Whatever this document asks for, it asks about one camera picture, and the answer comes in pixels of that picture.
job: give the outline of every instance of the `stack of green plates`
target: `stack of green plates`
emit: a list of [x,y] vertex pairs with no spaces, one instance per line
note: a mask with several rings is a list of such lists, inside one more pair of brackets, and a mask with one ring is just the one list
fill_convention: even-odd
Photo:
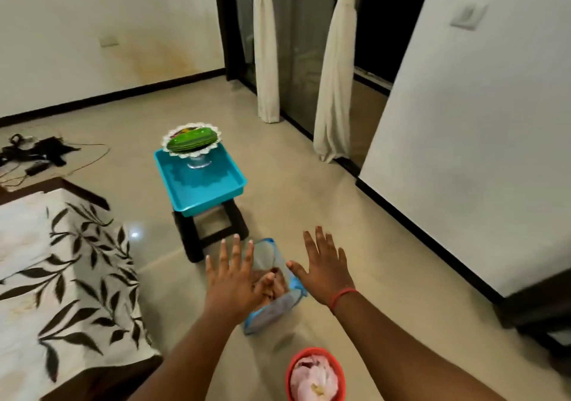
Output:
[[167,144],[171,152],[194,152],[216,142],[218,135],[210,128],[197,128],[177,135]]

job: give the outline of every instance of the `white curtain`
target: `white curtain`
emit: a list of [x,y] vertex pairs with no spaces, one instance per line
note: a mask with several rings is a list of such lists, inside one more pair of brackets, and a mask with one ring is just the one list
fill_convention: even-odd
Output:
[[313,148],[325,162],[349,157],[356,30],[355,0],[337,0],[325,45],[313,131]]
[[275,123],[280,120],[280,94],[277,80],[276,23],[272,0],[253,0],[253,42],[258,116],[266,123]]

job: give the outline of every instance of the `transparent plastic container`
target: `transparent plastic container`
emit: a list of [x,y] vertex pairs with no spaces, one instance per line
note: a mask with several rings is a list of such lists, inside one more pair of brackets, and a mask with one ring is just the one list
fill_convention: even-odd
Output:
[[244,322],[244,333],[246,335],[260,332],[263,328],[271,325],[307,296],[307,290],[303,287],[302,282],[291,273],[285,263],[274,239],[262,239],[254,244],[253,268],[255,270],[279,268],[284,275],[289,291],[262,309],[252,312],[246,318]]

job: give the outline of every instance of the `wall outlet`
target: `wall outlet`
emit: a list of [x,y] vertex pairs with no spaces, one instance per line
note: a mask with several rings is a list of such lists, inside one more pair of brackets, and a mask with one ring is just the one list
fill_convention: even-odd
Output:
[[99,38],[99,46],[102,48],[109,48],[110,46],[117,46],[119,41],[115,36],[102,36]]
[[456,12],[450,25],[466,30],[475,30],[487,9],[487,5],[481,6],[475,3],[467,4]]

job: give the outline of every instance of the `dark doorway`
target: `dark doorway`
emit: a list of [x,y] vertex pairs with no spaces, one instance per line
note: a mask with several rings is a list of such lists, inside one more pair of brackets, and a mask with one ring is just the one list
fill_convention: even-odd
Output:
[[361,0],[355,66],[394,82],[424,0]]

